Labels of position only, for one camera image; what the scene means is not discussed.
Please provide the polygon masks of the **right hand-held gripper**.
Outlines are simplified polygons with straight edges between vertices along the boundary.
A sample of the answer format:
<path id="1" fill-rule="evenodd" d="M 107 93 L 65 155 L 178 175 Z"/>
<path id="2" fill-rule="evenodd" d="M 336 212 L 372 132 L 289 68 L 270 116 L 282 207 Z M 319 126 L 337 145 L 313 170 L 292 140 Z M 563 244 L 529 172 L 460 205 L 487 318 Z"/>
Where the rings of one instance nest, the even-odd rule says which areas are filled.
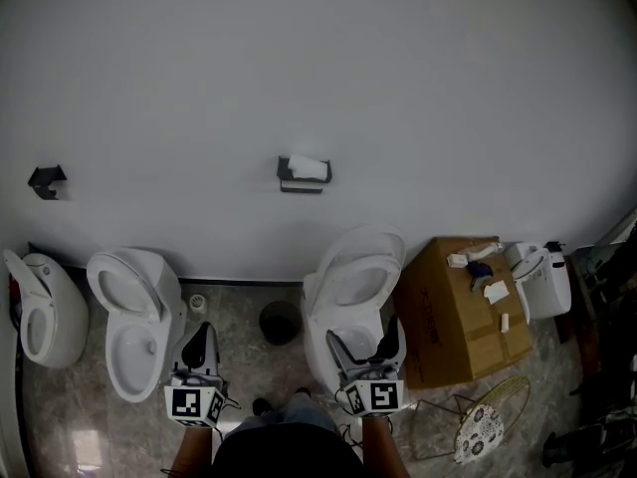
<path id="1" fill-rule="evenodd" d="M 344 341 L 334 331 L 325 335 L 327 346 L 339 368 L 345 410 L 353 416 L 388 415 L 402 403 L 404 382 L 398 377 L 406 357 L 406 337 L 396 315 L 388 323 L 387 332 L 378 343 L 371 360 L 357 363 Z"/>

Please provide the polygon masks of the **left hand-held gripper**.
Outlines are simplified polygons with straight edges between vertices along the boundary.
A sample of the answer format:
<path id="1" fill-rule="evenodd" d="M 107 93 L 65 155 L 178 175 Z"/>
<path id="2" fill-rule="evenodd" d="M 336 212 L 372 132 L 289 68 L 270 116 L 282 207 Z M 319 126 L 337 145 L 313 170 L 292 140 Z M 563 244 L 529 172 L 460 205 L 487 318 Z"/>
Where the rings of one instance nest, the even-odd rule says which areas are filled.
<path id="1" fill-rule="evenodd" d="M 185 427 L 215 428 L 229 400 L 229 382 L 219 374 L 218 338 L 212 324 L 202 323 L 190 336 L 181 359 L 173 362 L 164 387 L 166 414 Z"/>

